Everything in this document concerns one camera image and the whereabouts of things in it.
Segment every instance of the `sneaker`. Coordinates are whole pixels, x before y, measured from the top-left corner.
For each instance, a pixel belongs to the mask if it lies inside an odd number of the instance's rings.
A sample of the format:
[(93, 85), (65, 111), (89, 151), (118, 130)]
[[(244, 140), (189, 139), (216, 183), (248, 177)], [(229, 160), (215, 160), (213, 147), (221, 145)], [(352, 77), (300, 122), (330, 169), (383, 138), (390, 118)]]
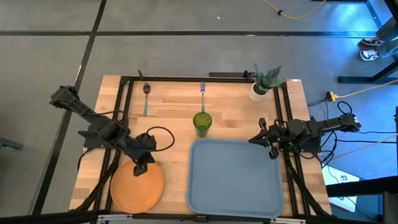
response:
[(362, 60), (370, 61), (374, 60), (379, 56), (379, 53), (376, 50), (360, 50), (359, 56), (361, 56)]
[(365, 38), (361, 40), (362, 44), (368, 45), (368, 46), (381, 46), (382, 44), (385, 44), (384, 41), (382, 41), (378, 37), (372, 37), (372, 38)]

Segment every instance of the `concrete floor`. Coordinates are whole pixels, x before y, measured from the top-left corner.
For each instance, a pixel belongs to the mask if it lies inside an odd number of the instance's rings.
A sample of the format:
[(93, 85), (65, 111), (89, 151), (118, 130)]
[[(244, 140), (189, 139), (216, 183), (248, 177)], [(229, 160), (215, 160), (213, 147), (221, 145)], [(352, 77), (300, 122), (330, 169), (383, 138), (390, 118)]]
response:
[[(300, 15), (317, 2), (271, 1), (285, 13)], [(372, 0), (380, 20), (391, 15), (382, 1)], [(88, 31), (100, 0), (0, 0), (2, 30)], [(301, 20), (278, 17), (262, 1), (108, 1), (100, 31), (134, 30), (263, 30), (263, 31), (376, 31), (363, 3), (327, 2)], [(0, 136), (23, 142), (24, 149), (0, 151), (0, 217), (25, 215), (53, 143), (62, 111), (48, 105), (59, 85), (72, 85), (88, 37), (0, 37)], [(370, 87), (339, 84), (337, 76), (371, 76), (393, 59), (364, 62), (358, 57), (359, 38), (162, 36), (97, 37), (81, 84), (80, 98), (94, 106), (103, 75), (207, 76), (208, 72), (252, 70), (282, 64), (281, 75), (303, 80), (307, 102)], [(386, 86), (345, 99), (363, 131), (394, 131), (398, 95)], [(329, 104), (330, 117), (340, 115)], [(325, 105), (310, 108), (316, 119), (326, 118)], [(44, 206), (45, 213), (67, 211), (83, 145), (77, 131), (87, 124), (73, 116)], [(338, 133), (340, 139), (378, 140), (385, 135)], [(325, 149), (332, 147), (329, 142)], [(336, 154), (363, 144), (339, 142)], [(380, 145), (331, 162), (333, 167), (365, 179), (397, 174), (394, 145)]]

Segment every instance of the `wooden table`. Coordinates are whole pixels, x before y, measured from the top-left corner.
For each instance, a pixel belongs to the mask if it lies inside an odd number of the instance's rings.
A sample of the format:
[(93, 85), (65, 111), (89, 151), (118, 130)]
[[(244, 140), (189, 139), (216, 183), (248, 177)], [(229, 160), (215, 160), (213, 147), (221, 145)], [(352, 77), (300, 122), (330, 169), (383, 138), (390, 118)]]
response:
[[(99, 90), (95, 111), (112, 111), (118, 92), (120, 76), (105, 75)], [(169, 128), (175, 136), (175, 144), (168, 150), (152, 153), (156, 163), (164, 172), (165, 185), (160, 200), (147, 213), (192, 214), (187, 207), (188, 163), (190, 146), (198, 139), (192, 124), (193, 115), (201, 110), (200, 83), (198, 82), (149, 82), (148, 116), (142, 115), (145, 94), (144, 82), (134, 82), (129, 108), (129, 128), (131, 136), (146, 132), (153, 126)], [(249, 98), (251, 83), (206, 83), (205, 108), (211, 114), (213, 124), (207, 138), (248, 140), (259, 132), (258, 120), (266, 119), (267, 124), (277, 119), (274, 92), (270, 91), (265, 101), (255, 103)], [(290, 104), (294, 118), (309, 120), (303, 86), (300, 80), (288, 80)], [(125, 102), (127, 88), (124, 88), (121, 110)], [(282, 90), (279, 90), (282, 111), (285, 112)], [(171, 137), (163, 130), (151, 132), (158, 143), (157, 148), (167, 146)], [(94, 149), (82, 160), (73, 191), (70, 208), (76, 208), (93, 190), (98, 182), (103, 161), (104, 149)], [(285, 208), (283, 217), (292, 216), (289, 188), (283, 156), (279, 156), (282, 170)], [(128, 161), (125, 155), (120, 164)], [(302, 159), (305, 184), (322, 208), (331, 213), (320, 163), (316, 159)], [(295, 186), (298, 210), (303, 213), (300, 190)], [(104, 208), (108, 184), (103, 190), (100, 208)], [(112, 212), (121, 212), (112, 204)]]

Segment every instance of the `blue tray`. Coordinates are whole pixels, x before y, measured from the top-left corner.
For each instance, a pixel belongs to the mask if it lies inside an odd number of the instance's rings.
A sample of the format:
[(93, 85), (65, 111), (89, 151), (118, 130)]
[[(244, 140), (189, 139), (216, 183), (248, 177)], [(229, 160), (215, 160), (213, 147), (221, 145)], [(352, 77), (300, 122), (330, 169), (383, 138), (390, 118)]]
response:
[(204, 139), (192, 144), (187, 204), (209, 215), (275, 218), (284, 209), (279, 159), (247, 141)]

